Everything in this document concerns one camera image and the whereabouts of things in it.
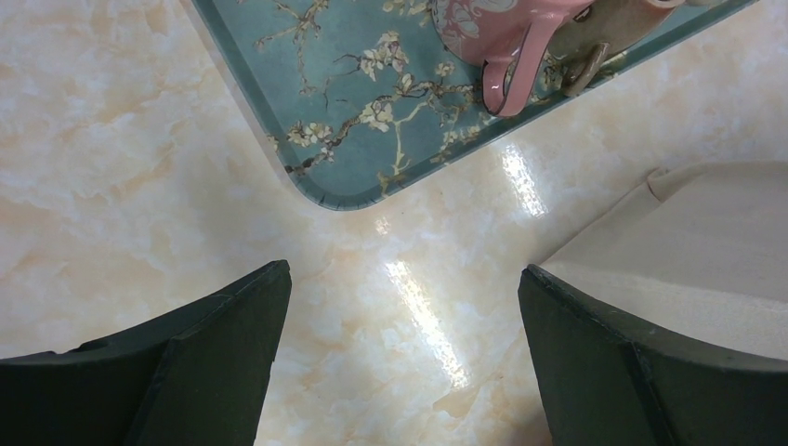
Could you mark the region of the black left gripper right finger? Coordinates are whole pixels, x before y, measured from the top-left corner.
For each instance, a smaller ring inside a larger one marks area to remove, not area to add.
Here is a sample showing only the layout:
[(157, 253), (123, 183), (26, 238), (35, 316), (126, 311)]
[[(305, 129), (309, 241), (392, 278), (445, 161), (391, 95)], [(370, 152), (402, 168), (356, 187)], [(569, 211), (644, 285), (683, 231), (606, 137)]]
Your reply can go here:
[(536, 265), (518, 296), (555, 444), (786, 443), (786, 361), (670, 331)]

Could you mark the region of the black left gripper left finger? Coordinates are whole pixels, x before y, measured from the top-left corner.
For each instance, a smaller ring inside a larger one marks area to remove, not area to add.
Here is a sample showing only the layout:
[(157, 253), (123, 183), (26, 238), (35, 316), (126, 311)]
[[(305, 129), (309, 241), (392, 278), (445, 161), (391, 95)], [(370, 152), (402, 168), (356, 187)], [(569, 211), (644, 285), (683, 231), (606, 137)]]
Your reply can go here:
[(252, 444), (291, 290), (277, 260), (78, 348), (2, 360), (2, 443)]

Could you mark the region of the cream canvas tote bag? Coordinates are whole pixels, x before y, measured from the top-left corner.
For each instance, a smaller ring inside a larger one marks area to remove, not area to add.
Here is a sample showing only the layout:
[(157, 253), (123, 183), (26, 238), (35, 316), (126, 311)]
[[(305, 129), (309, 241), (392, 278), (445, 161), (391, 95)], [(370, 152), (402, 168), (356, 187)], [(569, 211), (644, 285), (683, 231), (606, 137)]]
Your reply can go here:
[(787, 165), (658, 170), (543, 268), (679, 334), (787, 356)]

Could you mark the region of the brown striped mug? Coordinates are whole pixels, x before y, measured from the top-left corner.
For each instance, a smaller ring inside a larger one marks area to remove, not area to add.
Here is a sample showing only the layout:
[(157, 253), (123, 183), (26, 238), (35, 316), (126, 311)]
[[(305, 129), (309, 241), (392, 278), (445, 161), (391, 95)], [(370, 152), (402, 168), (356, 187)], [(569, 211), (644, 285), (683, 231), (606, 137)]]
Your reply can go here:
[(662, 24), (681, 1), (597, 0), (564, 23), (552, 36), (548, 53), (565, 69), (561, 92), (575, 97), (602, 64), (636, 44)]

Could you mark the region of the pink patterned mug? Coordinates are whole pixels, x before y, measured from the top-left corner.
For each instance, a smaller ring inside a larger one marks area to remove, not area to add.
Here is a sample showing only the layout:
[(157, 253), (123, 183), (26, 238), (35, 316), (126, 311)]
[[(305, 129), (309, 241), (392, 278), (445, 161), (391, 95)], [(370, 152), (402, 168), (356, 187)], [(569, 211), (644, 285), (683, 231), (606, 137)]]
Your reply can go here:
[(556, 31), (587, 9), (585, 0), (435, 0), (433, 25), (444, 46), (481, 68), (490, 115), (522, 112)]

